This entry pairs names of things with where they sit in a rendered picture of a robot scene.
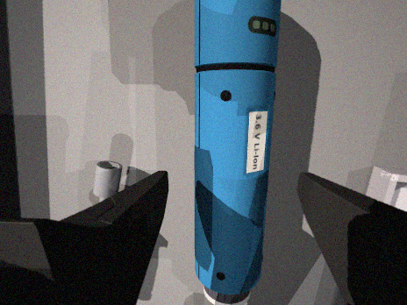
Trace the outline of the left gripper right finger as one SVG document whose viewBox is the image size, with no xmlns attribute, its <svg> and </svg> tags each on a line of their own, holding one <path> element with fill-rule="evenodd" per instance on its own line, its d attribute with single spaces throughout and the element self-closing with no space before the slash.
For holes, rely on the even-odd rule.
<svg viewBox="0 0 407 305">
<path fill-rule="evenodd" d="M 407 211 L 312 173 L 297 194 L 346 305 L 407 305 Z"/>
</svg>

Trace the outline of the white shallow rectangular tray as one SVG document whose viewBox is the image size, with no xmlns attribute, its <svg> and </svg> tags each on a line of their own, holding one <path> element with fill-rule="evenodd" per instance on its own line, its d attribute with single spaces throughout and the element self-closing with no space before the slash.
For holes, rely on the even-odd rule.
<svg viewBox="0 0 407 305">
<path fill-rule="evenodd" d="M 407 183 L 405 182 L 407 182 L 407 169 L 374 166 L 366 195 L 407 211 Z M 339 290 L 334 305 L 346 305 Z"/>
</svg>

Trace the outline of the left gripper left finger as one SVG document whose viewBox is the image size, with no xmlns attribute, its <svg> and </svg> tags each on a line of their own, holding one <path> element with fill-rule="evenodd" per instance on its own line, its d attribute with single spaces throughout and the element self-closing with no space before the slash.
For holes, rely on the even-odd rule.
<svg viewBox="0 0 407 305">
<path fill-rule="evenodd" d="M 167 199 L 157 171 L 60 221 L 0 217 L 0 289 L 44 305 L 136 305 Z"/>
</svg>

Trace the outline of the blue electric nut driver barrel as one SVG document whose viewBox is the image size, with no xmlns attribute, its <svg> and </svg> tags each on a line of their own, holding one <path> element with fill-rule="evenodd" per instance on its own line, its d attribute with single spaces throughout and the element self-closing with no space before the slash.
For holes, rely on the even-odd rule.
<svg viewBox="0 0 407 305">
<path fill-rule="evenodd" d="M 282 0 L 195 0 L 195 270 L 213 305 L 261 277 Z"/>
</svg>

